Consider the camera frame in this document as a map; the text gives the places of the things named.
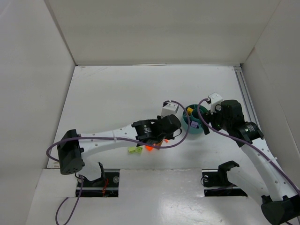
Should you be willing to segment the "orange round lego dish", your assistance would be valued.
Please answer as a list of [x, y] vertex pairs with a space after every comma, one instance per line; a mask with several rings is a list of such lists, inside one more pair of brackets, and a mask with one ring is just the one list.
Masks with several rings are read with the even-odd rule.
[[152, 151], [154, 149], [154, 147], [151, 147], [151, 146], [146, 146], [145, 147], [148, 151]]

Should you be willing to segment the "light purple square lego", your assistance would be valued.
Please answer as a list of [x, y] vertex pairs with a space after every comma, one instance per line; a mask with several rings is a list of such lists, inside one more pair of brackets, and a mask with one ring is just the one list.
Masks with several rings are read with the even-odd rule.
[[190, 126], [192, 128], [198, 129], [199, 128], [199, 123], [197, 121], [191, 121]]

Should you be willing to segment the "small yellow lego brick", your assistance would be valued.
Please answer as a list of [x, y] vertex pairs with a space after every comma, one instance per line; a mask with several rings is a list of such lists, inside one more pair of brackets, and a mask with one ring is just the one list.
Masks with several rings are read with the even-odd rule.
[[189, 115], [191, 115], [191, 114], [192, 114], [192, 112], [193, 112], [193, 108], [191, 108], [191, 107], [188, 107], [188, 108], [187, 108], [187, 113], [188, 113]]

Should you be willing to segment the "green hollow lego brick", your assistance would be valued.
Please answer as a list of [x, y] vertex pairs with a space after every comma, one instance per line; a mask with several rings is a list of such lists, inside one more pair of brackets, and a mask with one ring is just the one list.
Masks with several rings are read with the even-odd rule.
[[143, 152], [143, 147], [139, 146], [135, 148], [135, 153], [141, 155], [141, 153]]

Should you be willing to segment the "pale green lego brick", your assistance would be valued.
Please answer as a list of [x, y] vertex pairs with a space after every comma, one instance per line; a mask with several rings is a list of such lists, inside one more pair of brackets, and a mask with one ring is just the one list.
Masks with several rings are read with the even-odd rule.
[[136, 149], [136, 147], [129, 147], [128, 152], [131, 153], [131, 154], [135, 153], [135, 149]]

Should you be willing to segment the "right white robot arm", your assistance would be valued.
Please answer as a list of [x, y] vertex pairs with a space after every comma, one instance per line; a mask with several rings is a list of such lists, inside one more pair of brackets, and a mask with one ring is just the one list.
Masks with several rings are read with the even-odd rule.
[[216, 97], [204, 99], [210, 110], [201, 114], [202, 127], [207, 135], [210, 131], [222, 134], [236, 142], [251, 160], [263, 182], [258, 182], [244, 172], [240, 165], [228, 161], [218, 166], [213, 180], [218, 186], [236, 185], [261, 207], [262, 213], [272, 225], [289, 223], [300, 217], [300, 190], [283, 172], [270, 149], [264, 145], [254, 146], [254, 141], [263, 140], [264, 135], [253, 122], [245, 121], [241, 104], [236, 100]]

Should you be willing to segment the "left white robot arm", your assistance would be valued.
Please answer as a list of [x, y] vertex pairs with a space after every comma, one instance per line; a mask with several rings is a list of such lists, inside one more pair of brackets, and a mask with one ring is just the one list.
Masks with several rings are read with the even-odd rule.
[[151, 147], [164, 139], [175, 139], [174, 133], [180, 129], [181, 122], [174, 114], [139, 120], [119, 129], [94, 134], [78, 134], [76, 129], [71, 129], [57, 145], [60, 173], [76, 173], [91, 182], [104, 179], [103, 165], [93, 161], [93, 155], [134, 145]]

